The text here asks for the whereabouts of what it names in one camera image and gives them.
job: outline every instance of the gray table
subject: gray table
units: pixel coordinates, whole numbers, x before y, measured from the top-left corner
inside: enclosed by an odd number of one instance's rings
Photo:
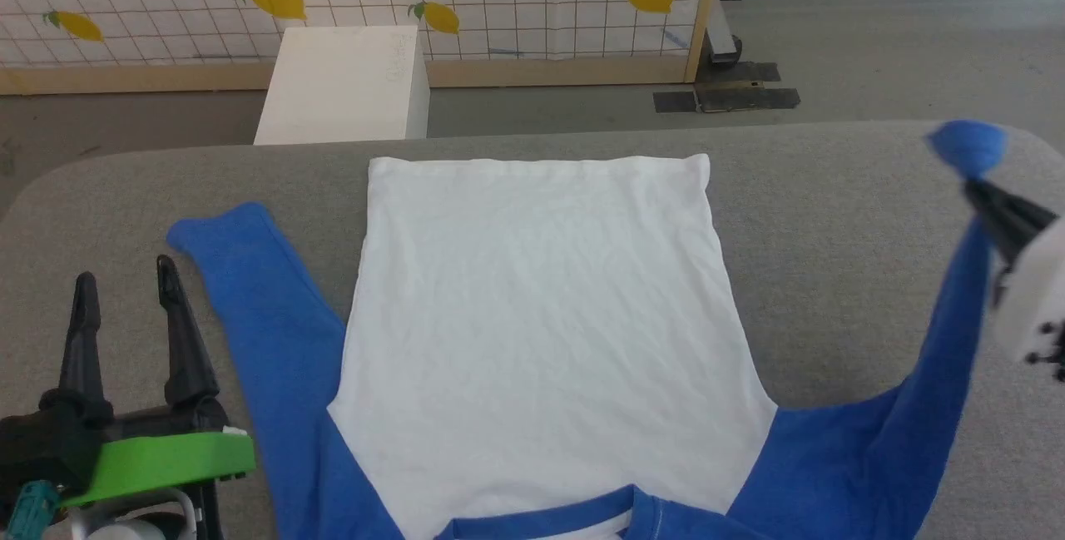
[[[342,317],[365,230],[370,158],[577,160],[706,152],[709,198],[736,302],[770,396],[788,407],[867,397],[913,365],[935,291],[970,211],[922,143],[932,124],[217,146],[99,158],[31,183],[0,223],[0,413],[55,383],[78,272],[102,301],[104,388],[120,411],[161,404],[165,317],[154,257],[177,218],[258,199]],[[1065,210],[1065,158],[1011,131],[995,179]],[[176,256],[223,399],[249,427],[220,325],[191,260]],[[947,476],[922,538],[1058,538],[1065,529],[1065,387],[985,343]],[[231,539],[273,535],[262,473],[222,488]]]

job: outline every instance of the white foam block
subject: white foam block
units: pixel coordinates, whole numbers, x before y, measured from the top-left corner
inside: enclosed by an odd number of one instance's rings
[[[429,81],[415,26],[286,29],[256,145],[425,138]]]

